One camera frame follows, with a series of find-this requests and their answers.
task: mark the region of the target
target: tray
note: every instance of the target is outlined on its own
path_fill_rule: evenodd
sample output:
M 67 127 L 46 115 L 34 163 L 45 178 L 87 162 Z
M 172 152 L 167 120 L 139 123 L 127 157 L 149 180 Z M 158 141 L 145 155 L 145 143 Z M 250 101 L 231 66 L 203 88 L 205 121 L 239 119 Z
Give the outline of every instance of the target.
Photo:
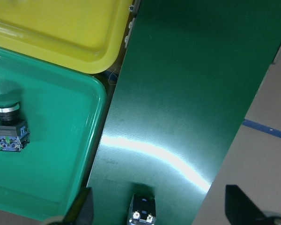
M 0 48 L 0 94 L 22 97 L 31 132 L 21 152 L 0 151 L 0 210 L 63 215 L 81 185 L 105 103 L 95 78 Z
M 132 0 L 0 0 L 0 46 L 85 73 L 113 64 Z

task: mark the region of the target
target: bolt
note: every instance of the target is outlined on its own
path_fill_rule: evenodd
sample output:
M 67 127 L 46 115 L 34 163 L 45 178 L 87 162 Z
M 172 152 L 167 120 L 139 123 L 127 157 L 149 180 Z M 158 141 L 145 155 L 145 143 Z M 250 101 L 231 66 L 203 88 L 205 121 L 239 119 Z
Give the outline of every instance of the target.
M 130 5 L 130 6 L 129 6 L 129 11 L 130 11 L 130 12 L 133 12 L 133 9 L 134 9 L 134 5 Z
M 279 218 L 274 219 L 274 224 L 281 225 L 281 219 L 279 219 Z

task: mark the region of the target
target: silver ring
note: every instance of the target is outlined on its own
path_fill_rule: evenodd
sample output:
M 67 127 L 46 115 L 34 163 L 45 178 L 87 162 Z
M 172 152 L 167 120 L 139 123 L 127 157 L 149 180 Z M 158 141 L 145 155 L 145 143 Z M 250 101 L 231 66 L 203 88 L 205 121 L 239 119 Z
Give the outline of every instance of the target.
M 19 108 L 20 108 L 19 103 L 17 103 L 15 106 L 10 108 L 0 108 L 0 113 L 10 113 L 18 110 Z

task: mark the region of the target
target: green tray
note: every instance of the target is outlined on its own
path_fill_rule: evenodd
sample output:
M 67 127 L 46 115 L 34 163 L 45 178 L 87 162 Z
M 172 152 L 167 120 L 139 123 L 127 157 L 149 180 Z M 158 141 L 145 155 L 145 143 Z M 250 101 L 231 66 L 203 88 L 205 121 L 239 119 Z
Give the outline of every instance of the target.
M 21 94 L 30 144 L 0 151 L 0 210 L 65 214 L 80 188 L 106 93 L 94 77 L 0 48 L 0 94 Z

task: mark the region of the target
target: blue tape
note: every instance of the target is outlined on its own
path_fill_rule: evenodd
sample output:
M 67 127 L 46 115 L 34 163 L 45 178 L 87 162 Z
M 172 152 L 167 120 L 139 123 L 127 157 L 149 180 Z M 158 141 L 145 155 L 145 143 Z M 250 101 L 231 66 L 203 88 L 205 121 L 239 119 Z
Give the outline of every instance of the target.
M 274 128 L 271 128 L 271 127 L 267 127 L 267 126 L 262 125 L 260 123 L 256 123 L 254 121 L 244 119 L 243 125 L 246 126 L 246 127 L 250 127 L 250 128 L 255 129 L 255 130 L 259 130 L 261 132 L 264 132 L 264 133 L 267 133 L 267 134 L 270 134 L 270 135 L 281 138 L 281 131 L 280 130 L 277 130 L 277 129 L 274 129 Z

